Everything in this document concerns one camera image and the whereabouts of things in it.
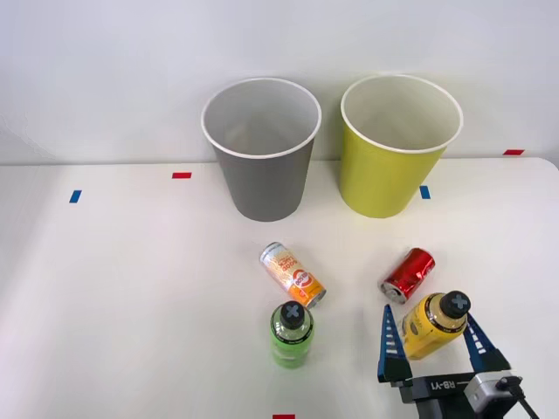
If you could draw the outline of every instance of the white table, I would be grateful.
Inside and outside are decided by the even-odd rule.
[[[443,160],[424,183],[431,200],[417,194],[385,220],[345,205],[336,167],[312,163],[301,206],[276,223],[243,218],[214,163],[0,168],[0,417],[415,418],[376,381],[387,302],[376,281],[411,246],[437,267],[395,316],[426,293],[466,292],[528,401],[554,417],[555,166]],[[258,256],[276,240],[328,288],[298,370],[269,350],[286,294]],[[412,368],[471,371],[462,339]]]

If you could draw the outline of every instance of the orange drink can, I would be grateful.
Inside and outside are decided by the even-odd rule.
[[[260,263],[292,299],[313,308],[326,289],[283,244],[273,242],[260,255]]]

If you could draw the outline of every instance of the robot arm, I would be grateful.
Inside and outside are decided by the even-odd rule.
[[[473,373],[413,378],[392,311],[386,305],[378,380],[399,388],[402,402],[416,403],[420,419],[501,419],[516,402],[531,418],[538,419],[520,388],[522,378],[510,373],[508,361],[469,314],[464,339]]]

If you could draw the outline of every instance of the bottle cap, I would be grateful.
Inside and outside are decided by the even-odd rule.
[[[281,324],[288,329],[298,329],[305,322],[305,307],[297,301],[288,301],[279,312]]]
[[[471,307],[470,299],[462,291],[450,291],[440,299],[441,311],[451,319],[463,317]]]

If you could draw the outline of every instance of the white rim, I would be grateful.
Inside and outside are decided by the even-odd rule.
[[[450,140],[448,140],[447,142],[444,142],[443,144],[440,144],[436,147],[423,148],[421,150],[406,150],[406,149],[403,149],[403,148],[394,148],[394,147],[390,147],[390,146],[385,146],[384,144],[381,144],[380,142],[376,142],[376,141],[371,140],[366,135],[360,133],[359,130],[357,130],[351,124],[351,122],[349,122],[349,118],[346,115],[346,110],[345,110],[346,99],[347,99],[349,93],[353,89],[358,87],[361,83],[364,83],[364,82],[369,81],[371,79],[390,78],[390,77],[403,77],[403,78],[406,78],[406,79],[414,79],[416,81],[421,81],[422,83],[425,83],[429,86],[432,86],[432,87],[436,88],[437,90],[439,90],[440,92],[442,92],[453,103],[453,105],[456,107],[456,110],[458,111],[460,123],[459,123],[458,129],[456,130],[456,133],[454,133],[454,135],[451,137]],[[348,124],[348,127],[351,128],[351,130],[354,133],[356,133],[360,138],[362,138],[363,140],[365,140],[369,144],[372,144],[373,146],[376,146],[376,147],[379,147],[379,148],[384,148],[385,150],[393,151],[395,153],[403,153],[403,154],[406,154],[406,155],[422,155],[424,153],[430,153],[430,152],[433,152],[433,151],[440,150],[441,148],[447,147],[451,142],[454,141],[454,139],[456,139],[456,137],[459,136],[460,131],[462,131],[462,127],[464,125],[464,115],[462,114],[462,108],[460,107],[460,104],[458,103],[458,101],[456,101],[450,93],[448,93],[441,86],[438,86],[438,85],[434,84],[433,82],[431,82],[429,80],[421,79],[420,77],[416,77],[416,76],[410,76],[408,74],[387,74],[387,75],[382,75],[382,76],[370,76],[370,77],[367,77],[365,79],[361,79],[361,80],[356,81],[343,94],[341,109],[342,109],[343,120],[345,121],[346,124]]]
[[[316,127],[314,127],[313,132],[308,136],[308,138],[306,140],[304,140],[302,143],[298,144],[297,146],[295,146],[293,148],[289,148],[288,150],[281,151],[279,153],[274,153],[272,155],[245,155],[243,153],[237,153],[236,151],[230,150],[229,148],[226,148],[226,147],[222,146],[217,141],[215,141],[213,138],[211,138],[210,134],[208,133],[208,130],[206,129],[206,124],[205,124],[206,112],[208,111],[208,107],[211,105],[211,102],[213,102],[217,98],[217,96],[219,96],[221,93],[223,93],[223,92],[225,92],[225,91],[227,91],[227,90],[229,90],[229,89],[231,89],[235,86],[242,85],[244,83],[252,83],[253,81],[279,81],[281,83],[286,83],[287,85],[297,87],[299,90],[306,93],[309,98],[311,98],[313,103],[316,105],[316,110],[318,111],[318,119],[316,121]],[[220,90],[219,92],[217,92],[216,94],[214,94],[210,98],[210,100],[208,100],[206,105],[204,106],[204,110],[202,111],[201,121],[202,121],[202,131],[204,131],[204,136],[213,146],[219,148],[221,151],[226,152],[228,155],[235,155],[237,157],[242,157],[244,159],[263,160],[263,159],[272,159],[274,157],[281,157],[282,155],[289,155],[289,154],[299,150],[300,148],[305,147],[310,141],[312,141],[313,138],[316,136],[316,133],[318,132],[319,128],[321,127],[322,109],[321,109],[321,105],[318,103],[318,100],[313,96],[313,94],[310,93],[305,87],[300,86],[297,83],[293,83],[292,81],[284,80],[284,79],[276,79],[276,78],[273,78],[273,77],[257,77],[257,78],[253,78],[253,79],[244,79],[244,80],[238,81],[236,83],[232,83],[232,84],[228,85],[227,87],[223,88],[222,90]]]

